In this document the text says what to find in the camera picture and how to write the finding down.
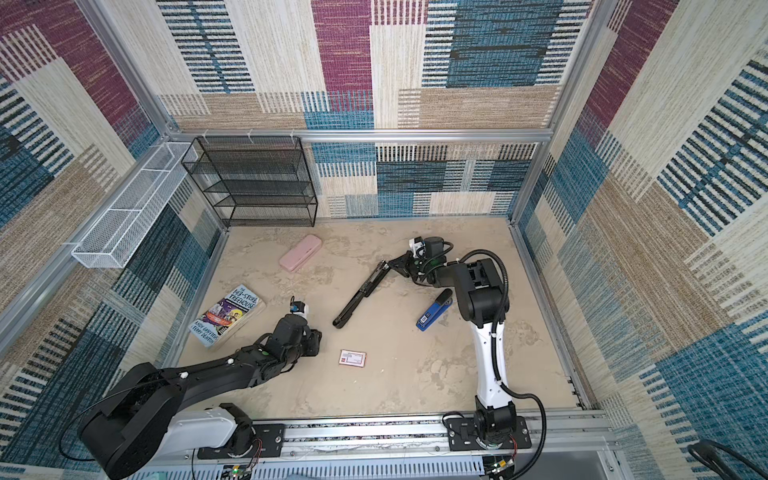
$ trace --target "marbled beige surface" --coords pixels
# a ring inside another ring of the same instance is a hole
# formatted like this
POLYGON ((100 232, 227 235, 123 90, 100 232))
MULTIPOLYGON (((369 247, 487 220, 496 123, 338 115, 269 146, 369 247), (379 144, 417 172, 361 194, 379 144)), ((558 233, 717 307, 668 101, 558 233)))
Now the marbled beige surface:
MULTIPOLYGON (((262 296, 267 308, 215 352, 206 351, 192 336, 180 364, 219 358, 271 332, 287 313, 292 295, 310 306, 310 325, 323 332, 323 341, 320 354, 302 358, 291 373, 192 408, 233 402, 260 418, 473 410, 475 351, 470 324, 461 318, 458 306, 451 306, 425 332, 415 327, 442 290, 416 286, 390 272, 344 328, 331 325, 376 264, 403 254, 408 239, 419 235, 453 242, 449 258, 474 248, 492 250, 502 258, 511 300, 505 323, 509 385, 519 392, 535 392, 547 408, 575 406, 505 221, 453 217, 233 228, 202 310, 240 283, 262 296), (296 273, 282 270, 278 259, 308 233, 322 239, 323 248, 296 273), (341 349, 366 352, 366 366, 339 365, 341 349)), ((535 404, 518 402, 518 407, 535 404)))

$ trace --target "black wire rack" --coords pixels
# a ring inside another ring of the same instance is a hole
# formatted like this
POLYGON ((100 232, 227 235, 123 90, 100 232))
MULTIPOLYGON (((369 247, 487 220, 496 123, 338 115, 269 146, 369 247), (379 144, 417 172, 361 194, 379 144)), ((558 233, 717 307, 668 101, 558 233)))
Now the black wire rack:
POLYGON ((317 195, 295 137, 197 137, 182 162, 228 227, 314 227, 317 195))

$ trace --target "white mesh basket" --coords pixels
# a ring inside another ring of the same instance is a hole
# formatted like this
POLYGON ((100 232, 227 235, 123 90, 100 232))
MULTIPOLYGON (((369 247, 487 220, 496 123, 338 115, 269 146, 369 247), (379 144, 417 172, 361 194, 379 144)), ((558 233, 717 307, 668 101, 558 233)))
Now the white mesh basket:
POLYGON ((180 161, 189 146, 167 142, 158 148, 85 234, 72 256, 87 268, 125 268, 187 174, 180 161))

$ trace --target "pink case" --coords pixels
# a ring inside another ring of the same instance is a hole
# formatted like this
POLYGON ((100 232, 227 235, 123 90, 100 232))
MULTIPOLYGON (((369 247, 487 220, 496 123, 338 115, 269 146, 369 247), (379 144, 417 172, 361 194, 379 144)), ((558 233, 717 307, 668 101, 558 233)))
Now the pink case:
POLYGON ((280 258, 280 266, 289 272, 295 272, 315 254, 323 245, 323 241, 314 235, 307 235, 290 252, 280 258))

